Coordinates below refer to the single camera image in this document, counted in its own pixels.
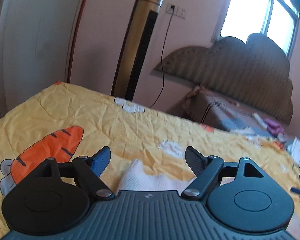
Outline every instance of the wall socket panel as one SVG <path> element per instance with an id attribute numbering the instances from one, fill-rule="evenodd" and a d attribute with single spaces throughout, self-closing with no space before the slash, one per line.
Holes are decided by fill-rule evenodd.
<path id="1" fill-rule="evenodd" d="M 172 14 L 172 12 L 173 12 L 173 9 L 171 8 L 171 5 L 174 5 L 174 4 L 173 3 L 168 3 L 167 4 L 166 13 L 168 13 L 168 14 Z M 177 17 L 180 17 L 182 19 L 186 19 L 186 9 L 181 8 L 178 5 L 174 5 L 174 6 L 175 6 L 175 8 L 174 8 L 173 15 L 177 16 Z"/>

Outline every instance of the white door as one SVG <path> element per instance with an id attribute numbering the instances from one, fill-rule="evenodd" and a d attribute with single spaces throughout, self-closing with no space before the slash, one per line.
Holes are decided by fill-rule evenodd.
<path id="1" fill-rule="evenodd" d="M 4 0 L 0 15 L 0 110 L 66 81 L 82 0 Z"/>

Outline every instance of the ribbed surface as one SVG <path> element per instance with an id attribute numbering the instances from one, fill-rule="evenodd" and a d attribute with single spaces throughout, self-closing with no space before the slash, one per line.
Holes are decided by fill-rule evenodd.
<path id="1" fill-rule="evenodd" d="M 155 69 L 161 71 L 161 64 Z M 209 49 L 178 49 L 163 60 L 163 69 L 168 74 L 205 84 L 286 124 L 291 121 L 289 60 L 263 34 L 251 34 L 247 44 L 226 37 Z"/>
<path id="2" fill-rule="evenodd" d="M 199 176 L 200 173 L 207 167 L 208 160 L 206 160 L 206 164 L 204 165 L 204 161 L 199 158 L 194 152 L 197 150 L 193 149 L 192 147 L 187 147 L 186 149 L 186 162 L 188 166 L 191 168 L 193 173 L 196 176 Z"/>
<path id="3" fill-rule="evenodd" d="M 54 236 L 7 234 L 4 240 L 292 240 L 286 232 L 271 236 L 247 236 L 222 228 L 200 202 L 181 199 L 176 191 L 122 191 L 119 198 L 97 203 L 76 228 Z"/>
<path id="4" fill-rule="evenodd" d="M 97 158 L 94 159 L 91 167 L 93 173 L 98 177 L 100 177 L 103 171 L 106 169 L 111 158 L 111 151 L 109 147 L 103 147 L 100 151 L 101 153 Z"/>

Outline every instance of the wrinkled fabric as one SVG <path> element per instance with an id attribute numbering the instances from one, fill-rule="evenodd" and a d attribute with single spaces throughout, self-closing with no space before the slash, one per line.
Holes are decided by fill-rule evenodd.
<path id="1" fill-rule="evenodd" d="M 81 127 L 83 136 L 71 160 L 80 155 L 92 156 L 103 146 L 110 147 L 111 161 L 101 179 L 114 192 L 135 159 L 143 163 L 147 175 L 163 174 L 183 181 L 194 177 L 184 158 L 167 154 L 166 147 L 160 148 L 163 141 L 177 143 L 178 153 L 193 146 L 205 156 L 217 155 L 228 162 L 247 156 L 287 192 L 291 187 L 300 188 L 298 168 L 276 143 L 263 141 L 256 148 L 244 136 L 200 126 L 131 102 L 115 103 L 114 97 L 66 83 L 48 87 L 0 119 L 0 165 L 3 160 L 16 159 L 45 136 L 73 126 Z M 4 167 L 0 169 L 0 180 L 7 172 Z M 299 197 L 289 194 L 300 218 Z M 8 232 L 1 213 L 2 199 L 0 192 L 0 237 Z"/>

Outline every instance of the window frame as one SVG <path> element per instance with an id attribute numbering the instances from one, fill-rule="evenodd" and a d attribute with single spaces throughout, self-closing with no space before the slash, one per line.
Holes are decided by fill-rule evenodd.
<path id="1" fill-rule="evenodd" d="M 220 17 L 218 19 L 216 28 L 215 28 L 213 36 L 211 38 L 211 43 L 215 43 L 216 41 L 219 41 L 223 38 L 220 34 L 221 34 L 222 27 L 223 27 L 223 25 L 225 23 L 225 20 L 226 20 L 226 15 L 228 13 L 230 1 L 231 0 L 225 0 L 224 7 L 221 10 Z M 288 59 L 291 59 L 292 51 L 293 51 L 293 48 L 294 48 L 294 45 L 295 45 L 295 42 L 296 42 L 296 36 L 297 36 L 297 32 L 298 32 L 299 20 L 300 19 L 295 14 L 295 12 L 283 0 L 277 0 L 277 1 L 289 13 L 289 15 L 291 16 L 291 18 L 294 21 L 292 39 L 291 39 L 291 42 L 290 42 L 289 50 L 287 52 Z M 270 20 L 271 20 L 271 16 L 272 16 L 273 5 L 274 5 L 274 0 L 269 0 L 267 16 L 264 20 L 264 23 L 263 23 L 263 26 L 262 26 L 262 29 L 261 29 L 261 32 L 260 32 L 264 35 L 267 35 L 268 29 L 269 29 Z"/>

